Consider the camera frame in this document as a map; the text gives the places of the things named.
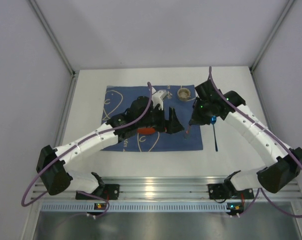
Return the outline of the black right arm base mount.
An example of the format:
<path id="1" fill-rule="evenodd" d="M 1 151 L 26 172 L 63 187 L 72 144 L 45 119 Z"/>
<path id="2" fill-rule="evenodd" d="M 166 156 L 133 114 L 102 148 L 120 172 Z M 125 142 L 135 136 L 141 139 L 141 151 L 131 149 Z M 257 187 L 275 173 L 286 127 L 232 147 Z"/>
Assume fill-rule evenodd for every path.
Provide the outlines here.
<path id="1" fill-rule="evenodd" d="M 231 178 L 238 174 L 239 171 L 235 171 L 229 175 L 222 183 L 210 183 L 207 185 L 209 199 L 222 204 L 226 200 L 252 200 L 255 195 L 252 188 L 244 190 L 236 190 L 231 183 Z"/>

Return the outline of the iridescent purple fork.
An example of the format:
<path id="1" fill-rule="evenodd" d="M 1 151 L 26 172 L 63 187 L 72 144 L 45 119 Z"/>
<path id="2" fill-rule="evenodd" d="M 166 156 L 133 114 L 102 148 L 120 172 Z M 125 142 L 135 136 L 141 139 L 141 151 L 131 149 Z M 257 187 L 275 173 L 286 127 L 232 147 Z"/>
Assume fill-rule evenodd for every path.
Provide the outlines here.
<path id="1" fill-rule="evenodd" d="M 191 125 L 188 125 L 188 127 L 184 133 L 184 139 L 187 139 L 190 136 L 190 131 L 191 131 Z"/>

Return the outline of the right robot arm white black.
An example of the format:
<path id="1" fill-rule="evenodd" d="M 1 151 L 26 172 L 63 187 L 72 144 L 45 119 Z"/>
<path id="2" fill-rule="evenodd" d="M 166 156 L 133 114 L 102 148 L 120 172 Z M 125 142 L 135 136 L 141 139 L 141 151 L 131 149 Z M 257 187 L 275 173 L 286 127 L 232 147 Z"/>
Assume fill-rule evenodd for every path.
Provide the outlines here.
<path id="1" fill-rule="evenodd" d="M 210 79 L 196 86 L 195 91 L 198 96 L 192 106 L 189 125 L 209 125 L 214 117 L 221 118 L 240 133 L 263 161 L 261 167 L 230 174 L 224 180 L 230 191 L 264 188 L 276 194 L 300 174 L 302 148 L 293 149 L 271 137 L 268 128 L 254 116 L 237 92 L 231 90 L 222 94 Z"/>

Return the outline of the orange plastic plate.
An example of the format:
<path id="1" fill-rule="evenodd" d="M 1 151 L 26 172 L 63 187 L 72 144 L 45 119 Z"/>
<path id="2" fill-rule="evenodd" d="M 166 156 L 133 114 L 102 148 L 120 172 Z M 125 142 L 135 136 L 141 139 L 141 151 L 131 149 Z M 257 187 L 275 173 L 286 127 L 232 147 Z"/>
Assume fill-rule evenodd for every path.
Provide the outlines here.
<path id="1" fill-rule="evenodd" d="M 156 133 L 156 130 L 153 127 L 139 128 L 137 133 L 140 135 L 153 135 Z"/>

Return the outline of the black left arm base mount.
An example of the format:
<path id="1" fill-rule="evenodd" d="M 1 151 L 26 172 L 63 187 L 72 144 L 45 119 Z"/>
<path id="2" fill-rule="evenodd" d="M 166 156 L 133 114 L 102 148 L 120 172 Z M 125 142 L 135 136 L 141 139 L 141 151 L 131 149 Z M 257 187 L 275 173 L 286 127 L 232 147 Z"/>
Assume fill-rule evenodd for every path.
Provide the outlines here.
<path id="1" fill-rule="evenodd" d="M 92 193 L 91 196 L 87 196 L 83 193 L 77 192 L 75 195 L 76 200 L 96 200 L 95 197 L 100 197 L 104 200 L 117 200 L 120 193 L 120 185 L 119 184 L 108 184 L 104 183 L 102 178 L 95 172 L 91 172 L 91 174 L 96 178 L 98 181 L 98 188 L 96 188 Z"/>

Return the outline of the speckled ceramic cup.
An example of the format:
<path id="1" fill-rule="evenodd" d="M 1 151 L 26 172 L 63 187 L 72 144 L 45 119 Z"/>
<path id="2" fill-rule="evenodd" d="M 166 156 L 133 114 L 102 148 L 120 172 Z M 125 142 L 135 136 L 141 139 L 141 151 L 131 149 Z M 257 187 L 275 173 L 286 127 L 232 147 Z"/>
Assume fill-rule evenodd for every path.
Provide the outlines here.
<path id="1" fill-rule="evenodd" d="M 181 87 L 177 91 L 178 99 L 182 102 L 187 102 L 191 98 L 191 91 L 188 88 Z"/>

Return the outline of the blue metal spoon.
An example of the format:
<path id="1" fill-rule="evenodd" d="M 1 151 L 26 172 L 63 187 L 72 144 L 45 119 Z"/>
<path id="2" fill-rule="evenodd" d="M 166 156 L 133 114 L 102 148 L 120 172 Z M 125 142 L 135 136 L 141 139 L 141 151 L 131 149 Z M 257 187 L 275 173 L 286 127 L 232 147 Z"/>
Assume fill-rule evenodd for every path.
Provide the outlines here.
<path id="1" fill-rule="evenodd" d="M 213 128 L 213 137 L 214 137 L 214 147 L 215 147 L 215 151 L 218 152 L 218 143 L 217 143 L 217 137 L 216 137 L 216 129 L 215 129 L 215 124 L 217 122 L 217 117 L 216 116 L 212 116 L 210 119 L 210 124 L 212 125 Z"/>

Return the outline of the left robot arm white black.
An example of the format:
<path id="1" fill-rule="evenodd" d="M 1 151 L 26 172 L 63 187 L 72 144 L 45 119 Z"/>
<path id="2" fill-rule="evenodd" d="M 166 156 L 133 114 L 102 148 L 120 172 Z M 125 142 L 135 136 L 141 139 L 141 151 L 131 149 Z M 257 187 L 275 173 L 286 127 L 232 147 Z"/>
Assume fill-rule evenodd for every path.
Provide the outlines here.
<path id="1" fill-rule="evenodd" d="M 81 173 L 72 170 L 71 164 L 85 160 L 93 154 L 117 145 L 138 133 L 151 128 L 159 133 L 175 134 L 184 130 L 174 107 L 165 118 L 164 94 L 159 91 L 150 96 L 139 96 L 123 113 L 116 114 L 86 136 L 55 148 L 41 149 L 36 171 L 49 195 L 76 191 L 83 196 L 101 196 L 105 183 L 95 172 Z"/>

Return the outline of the blue cloth placemat gold print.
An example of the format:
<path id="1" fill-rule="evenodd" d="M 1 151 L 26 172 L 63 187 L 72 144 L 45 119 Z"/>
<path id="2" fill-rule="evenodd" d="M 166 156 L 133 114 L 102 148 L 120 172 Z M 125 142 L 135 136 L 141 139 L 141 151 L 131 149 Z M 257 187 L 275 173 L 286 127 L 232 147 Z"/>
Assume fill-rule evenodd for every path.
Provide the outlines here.
<path id="1" fill-rule="evenodd" d="M 193 103 L 196 98 L 195 87 L 184 85 L 190 91 L 190 99 L 181 101 L 178 97 L 179 85 L 154 85 L 157 91 L 166 90 L 164 113 L 165 118 L 169 118 L 169 108 L 173 107 L 179 122 L 187 129 L 189 120 L 193 112 Z M 146 86 L 107 86 L 101 122 L 104 123 L 112 116 L 124 112 L 131 103 L 139 96 L 149 96 Z M 159 133 L 142 134 L 122 141 L 119 144 L 105 148 L 105 151 L 113 152 L 179 152 L 179 151 L 201 151 L 203 141 L 200 126 L 193 125 L 189 135 L 185 137 L 185 131 L 174 134 Z"/>

